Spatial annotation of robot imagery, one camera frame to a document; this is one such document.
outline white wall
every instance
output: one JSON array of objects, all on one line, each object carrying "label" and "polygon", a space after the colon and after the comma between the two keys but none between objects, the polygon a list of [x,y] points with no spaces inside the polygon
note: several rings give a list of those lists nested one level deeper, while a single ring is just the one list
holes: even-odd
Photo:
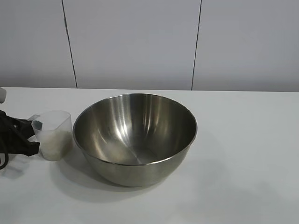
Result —
[{"label": "white wall", "polygon": [[0,86],[75,87],[60,0],[0,2]]},{"label": "white wall", "polygon": [[79,88],[190,90],[199,0],[64,0]]},{"label": "white wall", "polygon": [[202,0],[193,89],[299,91],[299,1]]}]

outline white table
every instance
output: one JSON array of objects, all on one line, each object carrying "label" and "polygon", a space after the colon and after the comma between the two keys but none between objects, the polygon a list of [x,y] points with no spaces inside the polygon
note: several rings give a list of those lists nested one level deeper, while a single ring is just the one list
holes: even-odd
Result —
[{"label": "white table", "polygon": [[28,118],[129,92],[163,95],[195,115],[186,159],[148,188],[107,184],[78,149],[58,162],[12,156],[0,171],[1,224],[298,224],[299,93],[6,88]]}]

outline mixing bowl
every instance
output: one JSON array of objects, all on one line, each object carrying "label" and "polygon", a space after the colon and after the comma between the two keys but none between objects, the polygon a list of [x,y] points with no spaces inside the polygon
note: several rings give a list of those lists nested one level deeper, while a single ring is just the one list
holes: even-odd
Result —
[{"label": "mixing bowl", "polygon": [[91,166],[125,186],[166,178],[185,158],[196,132],[195,117],[180,103],[137,93],[93,104],[79,115],[73,129]]}]

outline plastic measuring cup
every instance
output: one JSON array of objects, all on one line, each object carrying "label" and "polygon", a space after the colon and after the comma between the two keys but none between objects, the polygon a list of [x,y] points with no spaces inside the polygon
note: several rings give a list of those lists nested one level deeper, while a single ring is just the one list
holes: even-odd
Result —
[{"label": "plastic measuring cup", "polygon": [[31,119],[45,159],[58,161],[72,149],[71,115],[68,112],[49,111]]}]

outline flour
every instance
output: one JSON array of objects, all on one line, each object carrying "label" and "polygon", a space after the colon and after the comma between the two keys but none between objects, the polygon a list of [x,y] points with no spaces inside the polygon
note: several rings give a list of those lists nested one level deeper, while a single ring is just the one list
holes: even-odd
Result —
[{"label": "flour", "polygon": [[43,157],[50,161],[58,161],[72,149],[72,134],[67,131],[55,131],[42,139],[40,150]]}]

